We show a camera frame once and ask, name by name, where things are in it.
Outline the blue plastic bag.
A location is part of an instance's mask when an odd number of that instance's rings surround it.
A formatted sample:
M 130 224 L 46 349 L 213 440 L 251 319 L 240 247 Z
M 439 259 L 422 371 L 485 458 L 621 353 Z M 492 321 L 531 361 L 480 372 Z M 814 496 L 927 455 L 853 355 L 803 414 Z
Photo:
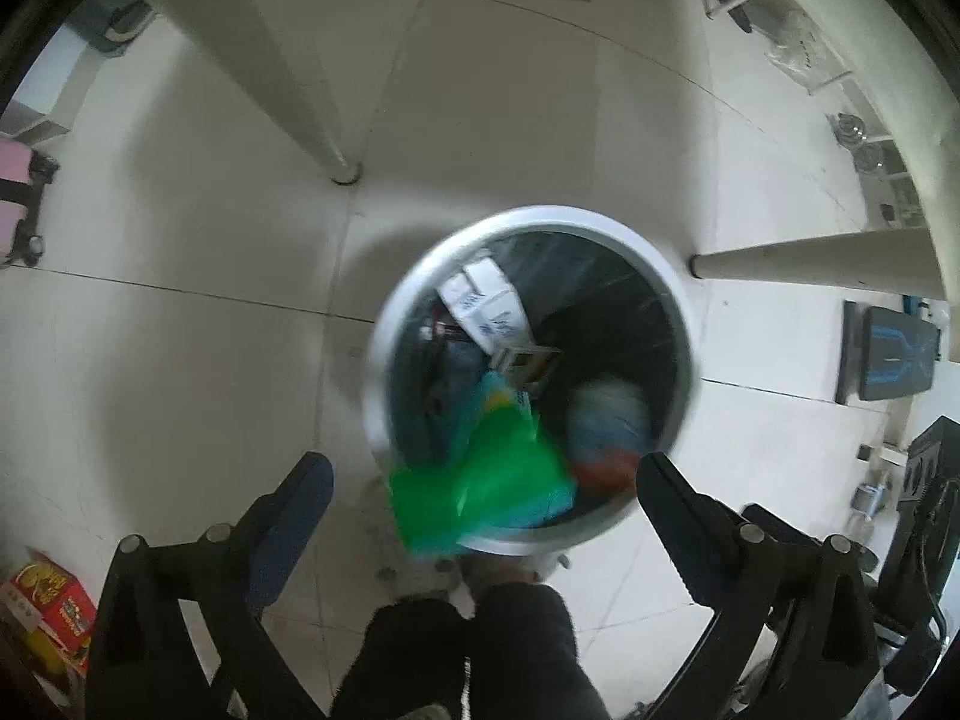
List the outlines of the blue plastic bag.
M 449 460 L 460 413 L 483 374 L 488 355 L 470 340 L 434 340 L 423 376 L 423 419 L 433 465 Z

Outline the black blue weight bench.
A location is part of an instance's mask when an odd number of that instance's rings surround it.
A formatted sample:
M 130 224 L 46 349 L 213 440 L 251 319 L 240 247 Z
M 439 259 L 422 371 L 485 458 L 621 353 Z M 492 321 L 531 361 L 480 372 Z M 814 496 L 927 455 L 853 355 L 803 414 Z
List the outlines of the black blue weight bench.
M 843 302 L 835 401 L 887 401 L 927 392 L 939 361 L 940 330 L 887 307 Z

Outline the white table leg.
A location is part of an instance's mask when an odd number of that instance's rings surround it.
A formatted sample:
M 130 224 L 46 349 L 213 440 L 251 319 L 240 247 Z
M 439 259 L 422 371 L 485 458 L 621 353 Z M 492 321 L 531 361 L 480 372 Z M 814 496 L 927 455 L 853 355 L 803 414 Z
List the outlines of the white table leg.
M 926 229 L 884 229 L 693 255 L 700 280 L 765 281 L 951 299 L 958 271 L 947 270 Z
M 361 164 L 340 141 L 340 117 L 322 62 L 283 41 L 262 0 L 149 1 L 192 37 L 332 182 L 358 181 Z

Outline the white printed carton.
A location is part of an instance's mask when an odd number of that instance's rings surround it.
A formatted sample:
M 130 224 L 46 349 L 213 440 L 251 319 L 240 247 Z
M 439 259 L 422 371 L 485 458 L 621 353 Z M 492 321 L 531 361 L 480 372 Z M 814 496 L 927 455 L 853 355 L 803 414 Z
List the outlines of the white printed carton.
M 534 343 L 521 296 L 491 257 L 462 265 L 436 293 L 485 355 L 493 356 L 501 346 Z

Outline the green blue wipes pack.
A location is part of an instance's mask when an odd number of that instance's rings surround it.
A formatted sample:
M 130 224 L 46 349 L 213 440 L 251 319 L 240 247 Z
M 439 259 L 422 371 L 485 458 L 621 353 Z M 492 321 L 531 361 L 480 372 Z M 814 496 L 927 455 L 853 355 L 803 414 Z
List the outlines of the green blue wipes pack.
M 455 422 L 443 465 L 402 466 L 387 481 L 400 541 L 450 553 L 494 528 L 539 527 L 566 514 L 576 481 L 524 392 L 487 372 Z

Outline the red blue small box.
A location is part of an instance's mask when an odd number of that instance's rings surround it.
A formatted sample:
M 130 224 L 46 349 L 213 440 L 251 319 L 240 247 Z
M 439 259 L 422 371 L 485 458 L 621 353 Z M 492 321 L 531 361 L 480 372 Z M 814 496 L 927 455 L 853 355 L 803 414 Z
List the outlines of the red blue small box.
M 604 377 L 574 390 L 566 453 L 584 494 L 613 496 L 635 488 L 640 460 L 651 447 L 651 419 L 640 387 Z

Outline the person in black fleece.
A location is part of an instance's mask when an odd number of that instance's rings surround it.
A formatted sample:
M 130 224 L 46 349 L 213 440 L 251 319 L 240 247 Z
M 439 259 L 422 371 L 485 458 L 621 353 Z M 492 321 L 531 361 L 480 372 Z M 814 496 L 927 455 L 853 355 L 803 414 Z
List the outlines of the person in black fleece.
M 464 617 L 444 598 L 404 598 L 374 613 L 332 702 L 334 718 L 605 718 L 579 665 L 563 598 L 543 583 L 483 590 Z

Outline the white round trash bin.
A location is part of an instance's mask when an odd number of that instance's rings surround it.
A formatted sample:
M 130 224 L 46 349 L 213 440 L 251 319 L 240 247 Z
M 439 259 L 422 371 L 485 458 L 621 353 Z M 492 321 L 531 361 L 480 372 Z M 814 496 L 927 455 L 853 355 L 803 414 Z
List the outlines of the white round trash bin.
M 434 340 L 470 337 L 436 289 L 480 257 L 491 257 L 514 284 L 534 335 L 532 344 L 501 346 L 488 356 L 487 372 L 498 372 L 526 394 L 570 472 L 571 397 L 604 377 L 643 390 L 652 427 L 651 452 L 643 458 L 674 447 L 697 383 L 690 310 L 674 268 L 651 242 L 607 216 L 573 206 L 524 206 L 464 227 L 428 250 L 377 317 L 361 403 L 366 439 L 386 486 L 402 466 L 439 466 L 431 463 L 423 419 L 428 351 Z M 566 550 L 604 533 L 635 504 L 636 483 L 620 494 L 591 496 L 576 481 L 566 514 L 525 530 L 494 528 L 441 554 Z

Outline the red yellow carton box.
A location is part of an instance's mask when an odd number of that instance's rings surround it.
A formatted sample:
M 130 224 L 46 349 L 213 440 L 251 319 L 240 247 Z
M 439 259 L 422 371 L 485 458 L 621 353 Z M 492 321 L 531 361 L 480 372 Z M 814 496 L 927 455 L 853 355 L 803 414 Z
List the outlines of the red yellow carton box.
M 96 606 L 82 582 L 41 551 L 2 583 L 2 610 L 28 637 L 42 635 L 67 667 L 85 678 Z

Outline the pink suitcase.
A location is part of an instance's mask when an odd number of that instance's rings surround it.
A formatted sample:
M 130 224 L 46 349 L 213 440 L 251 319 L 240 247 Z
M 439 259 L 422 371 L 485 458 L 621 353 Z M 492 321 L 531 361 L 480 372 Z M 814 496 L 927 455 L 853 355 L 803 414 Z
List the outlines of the pink suitcase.
M 0 146 L 0 244 L 2 265 L 22 263 L 32 268 L 46 252 L 39 234 L 44 188 L 60 169 L 48 154 L 3 137 Z

